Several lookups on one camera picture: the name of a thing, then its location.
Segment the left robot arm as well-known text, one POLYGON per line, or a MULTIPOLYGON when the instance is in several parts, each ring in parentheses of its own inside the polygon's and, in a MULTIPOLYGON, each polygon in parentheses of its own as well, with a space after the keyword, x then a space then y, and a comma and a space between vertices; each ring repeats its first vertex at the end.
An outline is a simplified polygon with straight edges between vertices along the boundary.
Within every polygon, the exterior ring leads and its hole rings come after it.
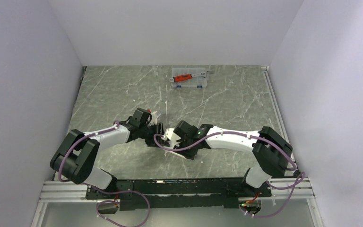
POLYGON ((154 135, 164 134, 163 124, 158 121, 160 116, 160 111, 137 108, 126 120, 115 120, 108 128, 91 132, 71 130, 53 155, 50 167, 61 182, 93 185, 104 198, 112 198, 117 192, 117 179, 95 166, 97 154, 137 139, 144 140, 148 147, 156 147, 154 135))

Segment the white remote control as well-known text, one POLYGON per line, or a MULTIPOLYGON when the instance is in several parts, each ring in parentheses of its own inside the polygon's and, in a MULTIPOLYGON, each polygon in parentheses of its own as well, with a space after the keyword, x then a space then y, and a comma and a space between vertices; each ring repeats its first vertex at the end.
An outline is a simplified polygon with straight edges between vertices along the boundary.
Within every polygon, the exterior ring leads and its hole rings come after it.
POLYGON ((177 152, 173 152, 173 151, 167 151, 165 150, 164 151, 164 155, 167 156, 167 155, 173 155, 173 156, 176 156, 176 157, 179 157, 179 158, 182 158, 182 159, 187 159, 185 156, 183 156, 182 154, 179 154, 177 152))

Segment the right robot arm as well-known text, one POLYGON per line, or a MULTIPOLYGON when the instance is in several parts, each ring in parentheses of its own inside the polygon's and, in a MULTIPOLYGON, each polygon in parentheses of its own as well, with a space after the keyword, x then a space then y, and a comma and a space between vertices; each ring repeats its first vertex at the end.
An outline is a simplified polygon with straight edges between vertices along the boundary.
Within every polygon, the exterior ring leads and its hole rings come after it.
POLYGON ((242 192, 247 196, 255 195, 272 177, 284 177, 286 171, 297 169, 291 159, 292 146, 268 126, 259 131, 236 131, 212 124, 197 128, 180 121, 175 128, 167 129, 162 139, 169 143, 172 153, 186 159, 194 159, 202 148, 251 152, 257 164, 247 170, 241 184, 242 192))

